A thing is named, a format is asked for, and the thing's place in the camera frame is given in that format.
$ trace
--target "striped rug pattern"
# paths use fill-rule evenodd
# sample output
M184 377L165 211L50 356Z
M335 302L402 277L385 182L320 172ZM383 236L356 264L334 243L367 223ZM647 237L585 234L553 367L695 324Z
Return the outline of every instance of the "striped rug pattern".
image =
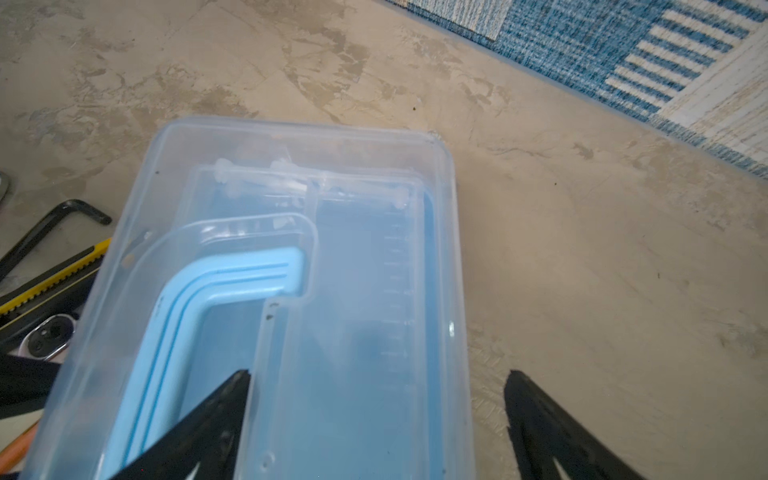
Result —
M768 0L390 1L768 179Z

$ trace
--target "beige floor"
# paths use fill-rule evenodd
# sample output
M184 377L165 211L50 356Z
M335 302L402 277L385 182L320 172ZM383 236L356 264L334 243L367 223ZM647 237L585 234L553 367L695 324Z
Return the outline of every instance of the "beige floor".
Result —
M761 180L373 0L4 0L0 32L0 250L69 197L119 216L172 118L431 131L458 175L478 478L517 475L513 368L648 478L765 478ZM109 233L67 220L5 288Z

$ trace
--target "black tool handle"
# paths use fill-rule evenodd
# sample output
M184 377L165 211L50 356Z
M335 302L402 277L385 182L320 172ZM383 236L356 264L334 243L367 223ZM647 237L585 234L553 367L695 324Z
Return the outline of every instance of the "black tool handle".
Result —
M0 259L0 281L7 276L19 262L40 243L61 220L72 212L81 212L102 225L112 223L112 217L83 200L70 199L61 202L48 212L37 224L18 241L11 250Z

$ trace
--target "plastic container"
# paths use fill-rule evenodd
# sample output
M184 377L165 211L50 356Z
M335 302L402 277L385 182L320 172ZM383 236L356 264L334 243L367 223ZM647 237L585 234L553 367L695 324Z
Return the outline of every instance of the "plastic container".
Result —
M189 118L115 231L22 479L104 479L237 369L235 478L474 473L455 181L408 131Z

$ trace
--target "blue rug section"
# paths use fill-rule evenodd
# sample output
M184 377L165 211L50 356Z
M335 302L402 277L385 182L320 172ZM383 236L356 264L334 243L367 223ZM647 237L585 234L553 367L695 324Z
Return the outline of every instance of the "blue rug section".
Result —
M495 41L415 5L406 8L671 137L768 179L766 165L657 115L750 34L744 25L754 30L766 19L765 12L746 2L514 0Z

